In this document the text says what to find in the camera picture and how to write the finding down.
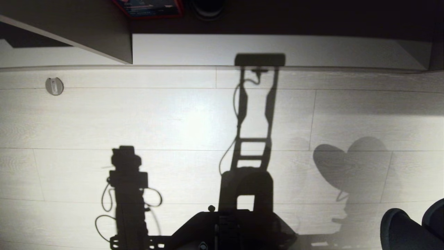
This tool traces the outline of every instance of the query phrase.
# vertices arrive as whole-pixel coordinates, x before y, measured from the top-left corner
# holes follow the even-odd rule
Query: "office chair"
[[[444,199],[424,214],[422,225],[398,208],[388,210],[381,221],[382,250],[444,250]]]

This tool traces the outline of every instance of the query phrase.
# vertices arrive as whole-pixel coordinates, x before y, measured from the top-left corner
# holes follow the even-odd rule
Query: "laminate floor plank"
[[[223,158],[222,172],[229,170],[232,153]],[[111,149],[36,149],[35,154],[47,201],[101,202],[109,171],[115,169]],[[136,149],[135,154],[142,159],[139,171],[148,173],[148,185],[159,191],[163,203],[217,206],[224,151]],[[273,151],[268,171],[274,204],[378,203],[390,156],[371,151]],[[159,202],[152,190],[144,191],[144,199]],[[104,202],[111,202],[107,193]]]
[[[72,67],[0,71],[0,89],[45,88],[58,77],[65,88],[214,88],[214,67]]]
[[[378,204],[304,205],[297,249],[378,248]]]
[[[96,249],[109,249],[109,248],[78,248],[78,247],[66,247],[66,246],[48,246],[48,245],[37,245],[37,244],[17,243],[17,242],[3,242],[3,241],[0,241],[0,248],[2,250],[96,250]]]
[[[254,94],[265,102],[267,93]],[[277,95],[273,149],[307,150],[314,91]],[[231,89],[16,89],[0,91],[0,105],[5,148],[225,150],[236,134]]]
[[[418,202],[444,197],[444,152],[393,152],[382,202]]]
[[[380,143],[371,145],[375,139]],[[346,150],[358,142],[361,150],[443,150],[444,96],[318,90],[310,149],[327,144]]]
[[[247,68],[245,78],[256,80],[256,75]],[[273,69],[261,76],[271,81]],[[342,89],[342,90],[389,90],[444,93],[444,72],[429,73],[382,73],[329,70],[281,69],[278,89]],[[234,89],[240,81],[240,69],[217,68],[217,87]],[[263,89],[264,85],[248,85],[248,88]]]
[[[79,248],[109,248],[96,232],[100,204],[43,201],[0,201],[0,241]],[[102,234],[115,234],[115,222],[101,221]]]
[[[32,149],[0,149],[0,198],[43,200]]]

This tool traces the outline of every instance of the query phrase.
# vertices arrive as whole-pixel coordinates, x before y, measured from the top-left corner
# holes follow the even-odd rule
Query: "red box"
[[[129,18],[153,19],[183,16],[182,0],[112,0]]]

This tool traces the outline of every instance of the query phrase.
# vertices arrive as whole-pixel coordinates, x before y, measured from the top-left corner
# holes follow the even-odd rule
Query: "round floor socket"
[[[63,92],[63,83],[59,78],[46,79],[46,90],[53,96],[58,96]]]

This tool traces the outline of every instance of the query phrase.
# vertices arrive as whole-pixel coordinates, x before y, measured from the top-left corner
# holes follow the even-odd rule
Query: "black object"
[[[278,62],[274,65],[273,85],[266,99],[265,117],[268,133],[265,138],[242,138],[242,122],[247,113],[248,96],[244,87],[246,81],[260,84],[262,73],[267,69],[257,68],[253,72],[258,81],[245,79],[245,66],[258,65],[258,62]],[[200,212],[177,230],[166,245],[167,249],[210,249],[253,250],[288,249],[296,239],[296,233],[273,212],[273,179],[267,172],[271,154],[271,130],[273,126],[274,104],[278,84],[279,66],[285,64],[282,54],[240,54],[236,62],[242,62],[239,83],[238,129],[234,140],[234,152],[229,171],[222,174],[218,212]],[[262,155],[243,156],[243,142],[265,143]],[[261,165],[238,167],[239,160],[260,160]],[[237,198],[240,195],[254,195],[253,211],[238,210]]]
[[[213,21],[222,16],[225,0],[190,0],[190,7],[203,21]]]
[[[13,48],[71,47],[52,38],[0,22],[0,39],[5,39]]]
[[[146,249],[148,230],[145,223],[143,189],[148,188],[148,173],[139,172],[142,160],[134,147],[113,149],[108,183],[115,189],[117,235],[111,237],[111,249]]]
[[[111,162],[115,170],[110,171],[107,180],[115,188],[117,203],[117,235],[110,239],[112,250],[286,250],[296,242],[296,233],[273,212],[273,179],[267,172],[279,66],[285,65],[285,56],[243,54],[238,55],[236,61],[242,62],[240,83],[234,92],[236,94],[239,90],[239,109],[236,112],[238,129],[233,141],[231,168],[221,173],[218,211],[215,212],[214,206],[209,206],[208,212],[196,214],[171,236],[148,235],[145,212],[150,211],[150,205],[144,202],[142,196],[143,189],[148,188],[148,175],[139,172],[141,158],[135,155],[134,147],[120,146],[119,149],[113,149]],[[273,85],[267,95],[264,112],[268,132],[264,138],[244,138],[240,135],[248,102],[244,83],[260,84],[261,75],[269,72],[258,65],[260,62],[264,66],[274,67]],[[252,70],[258,77],[257,81],[245,78],[246,66],[259,66]],[[241,155],[243,142],[265,143],[264,151],[253,156]],[[252,159],[260,160],[260,166],[238,167],[240,160]],[[237,209],[237,198],[240,195],[254,195],[253,211]]]
[[[424,214],[421,226],[401,209],[388,210],[381,221],[382,250],[443,250],[443,211],[441,199]]]

